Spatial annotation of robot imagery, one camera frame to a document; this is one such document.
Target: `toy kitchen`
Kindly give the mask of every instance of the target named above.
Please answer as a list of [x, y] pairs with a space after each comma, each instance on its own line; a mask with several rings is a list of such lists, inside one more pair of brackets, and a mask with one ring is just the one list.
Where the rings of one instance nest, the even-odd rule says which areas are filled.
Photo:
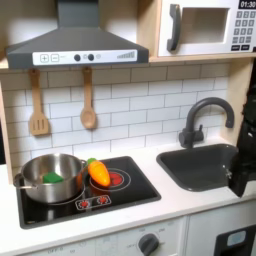
[[256, 1], [0, 9], [1, 256], [256, 256]]

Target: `cabinet door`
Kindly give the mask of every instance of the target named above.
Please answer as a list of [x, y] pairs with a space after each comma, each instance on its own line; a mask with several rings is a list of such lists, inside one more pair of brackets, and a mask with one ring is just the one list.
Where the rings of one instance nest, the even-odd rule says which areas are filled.
[[212, 256], [220, 234], [256, 224], [256, 201], [190, 216], [186, 256]]

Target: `gray range hood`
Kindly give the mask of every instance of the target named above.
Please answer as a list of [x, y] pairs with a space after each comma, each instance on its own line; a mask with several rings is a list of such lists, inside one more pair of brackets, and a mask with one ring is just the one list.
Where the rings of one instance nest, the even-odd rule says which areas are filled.
[[99, 28], [98, 0], [57, 0], [59, 28], [10, 46], [10, 69], [147, 63], [148, 49]]

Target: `orange toy carrot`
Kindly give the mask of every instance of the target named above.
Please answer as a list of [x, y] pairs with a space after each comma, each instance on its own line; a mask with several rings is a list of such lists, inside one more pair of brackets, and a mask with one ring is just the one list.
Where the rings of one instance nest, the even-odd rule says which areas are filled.
[[88, 161], [88, 172], [93, 180], [104, 187], [110, 185], [110, 176], [106, 166], [95, 158], [90, 158]]

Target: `black stovetop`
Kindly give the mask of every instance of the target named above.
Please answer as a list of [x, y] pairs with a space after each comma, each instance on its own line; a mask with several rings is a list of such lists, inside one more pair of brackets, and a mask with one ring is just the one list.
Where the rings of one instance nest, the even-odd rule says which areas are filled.
[[110, 172], [111, 186], [101, 187], [86, 175], [84, 190], [68, 202], [42, 204], [30, 199], [25, 190], [17, 190], [20, 226], [30, 229], [161, 199], [132, 158], [102, 162]]

